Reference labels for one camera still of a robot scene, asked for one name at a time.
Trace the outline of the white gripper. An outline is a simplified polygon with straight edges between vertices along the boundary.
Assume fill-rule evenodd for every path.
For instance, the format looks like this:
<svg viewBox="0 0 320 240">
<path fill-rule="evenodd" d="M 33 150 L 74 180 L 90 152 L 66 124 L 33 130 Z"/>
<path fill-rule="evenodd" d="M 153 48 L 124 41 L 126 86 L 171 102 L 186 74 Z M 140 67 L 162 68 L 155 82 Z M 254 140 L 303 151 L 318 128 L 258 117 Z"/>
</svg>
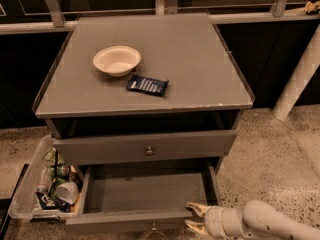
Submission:
<svg viewBox="0 0 320 240">
<path fill-rule="evenodd" d="M 210 234 L 216 239 L 240 237 L 243 233 L 240 208 L 210 207 L 194 202 L 188 202 L 186 207 L 192 209 L 199 217 L 205 216 L 205 223 L 185 220 L 186 226 L 195 233 L 204 236 Z"/>
</svg>

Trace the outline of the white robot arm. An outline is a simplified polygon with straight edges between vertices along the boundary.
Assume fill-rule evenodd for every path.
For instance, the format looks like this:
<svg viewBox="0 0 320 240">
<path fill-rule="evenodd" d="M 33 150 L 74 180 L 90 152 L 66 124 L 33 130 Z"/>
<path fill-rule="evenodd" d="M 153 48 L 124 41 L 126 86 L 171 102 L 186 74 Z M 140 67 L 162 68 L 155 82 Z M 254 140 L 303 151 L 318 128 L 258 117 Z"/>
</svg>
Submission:
<svg viewBox="0 0 320 240">
<path fill-rule="evenodd" d="M 271 205 L 252 200 L 242 207 L 226 208 L 188 202 L 202 222 L 187 219 L 186 225 L 198 234 L 216 240 L 264 240 L 277 237 L 281 240 L 320 240 L 320 230 L 292 220 Z"/>
</svg>

